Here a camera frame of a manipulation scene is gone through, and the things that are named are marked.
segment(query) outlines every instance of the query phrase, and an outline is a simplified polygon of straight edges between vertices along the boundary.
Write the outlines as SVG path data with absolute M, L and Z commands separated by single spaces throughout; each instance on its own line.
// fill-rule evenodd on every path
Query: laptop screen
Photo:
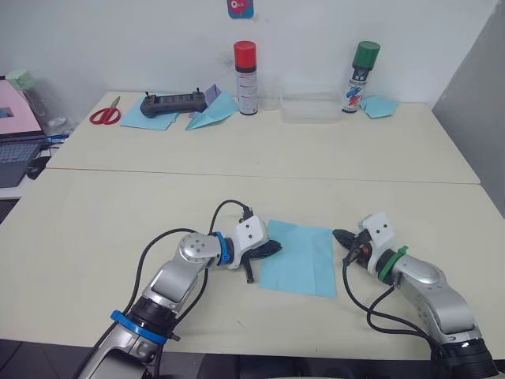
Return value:
M 8 81 L 0 80 L 0 139 L 42 135 L 24 97 Z

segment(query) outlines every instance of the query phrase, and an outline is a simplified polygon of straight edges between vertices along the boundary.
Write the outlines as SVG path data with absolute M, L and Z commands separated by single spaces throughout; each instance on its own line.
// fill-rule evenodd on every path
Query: black remote controller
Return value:
M 153 118 L 158 114 L 174 112 L 203 112 L 207 108 L 205 94 L 197 88 L 196 92 L 184 95 L 156 96 L 147 92 L 140 105 L 140 111 L 145 117 Z

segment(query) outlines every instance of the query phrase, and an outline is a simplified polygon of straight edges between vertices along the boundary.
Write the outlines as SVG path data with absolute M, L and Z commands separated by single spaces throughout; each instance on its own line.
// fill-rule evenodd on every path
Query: table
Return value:
M 121 96 L 123 114 L 143 94 Z M 85 170 L 479 183 L 428 106 L 403 103 L 390 118 L 344 114 L 336 124 L 286 124 L 278 111 L 234 114 L 185 131 L 182 114 L 166 132 L 95 126 L 86 118 L 48 167 Z
M 215 206 L 230 197 L 264 220 L 349 230 L 384 210 L 398 246 L 445 271 L 494 358 L 505 358 L 503 221 L 480 186 L 442 183 L 45 170 L 0 227 L 0 338 L 91 346 L 111 311 L 127 302 L 145 245 L 173 227 L 206 231 Z M 240 211 L 226 206 L 216 229 L 230 233 Z M 141 287 L 178 240 L 153 247 Z M 343 289 L 344 253 L 335 245 L 337 299 L 260 289 L 243 272 L 211 272 L 205 296 L 177 329 L 182 340 L 166 349 L 427 359 L 423 341 L 368 328 Z M 259 277 L 258 262 L 253 270 Z M 385 290 L 357 266 L 350 282 L 368 304 Z M 401 295 L 379 308 L 419 322 Z

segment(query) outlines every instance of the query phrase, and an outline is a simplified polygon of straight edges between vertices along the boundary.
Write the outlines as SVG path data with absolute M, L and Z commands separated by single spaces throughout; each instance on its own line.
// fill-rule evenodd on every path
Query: blue napkin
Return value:
M 186 126 L 186 130 L 201 128 L 222 121 L 236 111 L 238 111 L 237 103 L 228 92 L 223 91 L 205 111 L 195 114 Z
M 211 104 L 214 103 L 214 100 L 216 100 L 219 95 L 221 95 L 221 90 L 218 88 L 218 86 L 215 84 L 210 86 L 208 90 L 205 91 L 205 103 L 207 104 L 207 106 L 210 107 Z
M 400 105 L 399 101 L 389 100 L 382 96 L 370 96 L 362 99 L 360 107 L 370 118 L 387 117 L 394 114 Z
M 261 288 L 336 298 L 330 229 L 271 220 L 268 235 L 282 249 L 262 260 Z
M 142 96 L 139 101 L 121 118 L 121 126 L 129 126 L 132 128 L 152 129 L 152 130 L 166 130 L 178 116 L 178 113 L 159 114 L 153 118 L 145 117 L 140 112 L 140 105 L 144 101 Z

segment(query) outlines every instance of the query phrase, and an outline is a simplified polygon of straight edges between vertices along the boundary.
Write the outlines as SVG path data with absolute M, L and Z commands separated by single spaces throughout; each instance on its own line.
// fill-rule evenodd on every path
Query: clear plastic container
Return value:
M 281 112 L 284 122 L 331 123 L 342 117 L 343 96 L 328 84 L 281 85 Z
M 6 79 L 16 90 L 23 92 L 37 122 L 47 136 L 72 131 L 67 117 L 58 111 L 57 102 L 47 91 L 43 81 L 34 79 L 26 69 L 12 71 L 6 75 Z
M 258 75 L 258 97 L 260 109 L 273 111 L 279 108 L 280 80 L 276 73 L 260 72 Z

